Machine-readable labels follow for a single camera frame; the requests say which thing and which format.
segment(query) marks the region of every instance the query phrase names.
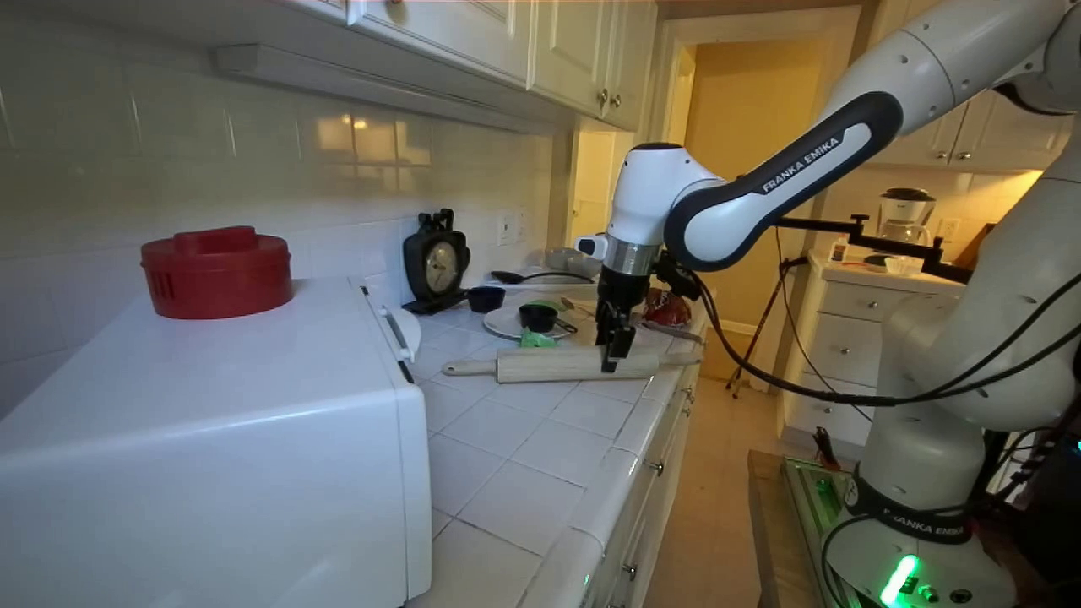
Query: white wall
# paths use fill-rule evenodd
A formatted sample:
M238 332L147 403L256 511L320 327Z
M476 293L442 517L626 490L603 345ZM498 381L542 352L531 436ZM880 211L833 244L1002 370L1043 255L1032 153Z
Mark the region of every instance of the white wall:
M201 54L0 16L0 416L141 290L137 245L251 222L292 278L407 300L397 245L455 208L476 284L547 245L559 135L211 77ZM496 222L524 227L496 244Z

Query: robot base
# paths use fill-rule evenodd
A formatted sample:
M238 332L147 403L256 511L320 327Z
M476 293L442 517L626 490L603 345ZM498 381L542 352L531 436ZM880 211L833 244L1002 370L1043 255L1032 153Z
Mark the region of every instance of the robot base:
M979 604L1008 608L1016 589L1006 568L993 564L979 540L910 540L878 520L841 520L825 546L825 579L844 582L876 604L936 608Z

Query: upper cabinet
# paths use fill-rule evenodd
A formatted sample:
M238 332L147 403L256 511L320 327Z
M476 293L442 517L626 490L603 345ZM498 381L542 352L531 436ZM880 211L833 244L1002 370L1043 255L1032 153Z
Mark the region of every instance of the upper cabinet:
M654 3L535 0L531 86L584 113L639 128L654 38Z
M531 3L519 0L354 0L354 28L367 28L407 47L496 73L526 80Z
M880 0L870 47L933 3L936 0ZM1059 154L1068 135L1071 118L1029 113L997 92L979 92L942 118L903 135L870 162L962 171L1043 170Z

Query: white tile countertop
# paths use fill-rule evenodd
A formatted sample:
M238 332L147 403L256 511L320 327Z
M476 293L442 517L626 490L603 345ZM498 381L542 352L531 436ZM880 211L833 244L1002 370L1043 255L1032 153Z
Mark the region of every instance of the white tile countertop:
M478 317L467 305L422 317L412 370L428 405L435 571L412 604L582 604L682 369L535 384L442 376L446 360L512 348ZM696 341L639 327L639 348L691 354Z

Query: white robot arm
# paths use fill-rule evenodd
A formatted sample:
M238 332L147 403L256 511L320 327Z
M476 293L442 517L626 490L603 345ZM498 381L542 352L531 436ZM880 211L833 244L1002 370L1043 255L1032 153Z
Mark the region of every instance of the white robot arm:
M838 83L820 123L737 181L723 181L678 144L639 144L622 170L602 270L599 341L611 369L632 348L627 311L669 245L691 270L723 270L788 208L801 206L897 132L910 132L970 93L1016 80L1029 106L1076 109L1073 0L945 0Z
M897 132L910 132L970 93L998 86L1032 112L1081 109L1081 8L1073 0L942 0L838 83L820 123L737 181L710 177L675 144L642 144L613 189L603 245L599 341L603 366L632 348L627 311L649 290L659 251L691 270L737 263L788 208L820 193ZM1013 604L1013 584L958 517L981 461L981 430L1032 430L1076 395L1081 320L1081 128L1068 153L1013 206L981 245L955 308L904 308L888 320L892 395L928 393L993 352L1023 317L1052 300L979 376L1016 369L1050 341L1040 366L918 408L876 416L856 468L856 499L833 528L825 559L852 592L878 597L903 557L918 557L926 597L907 604Z

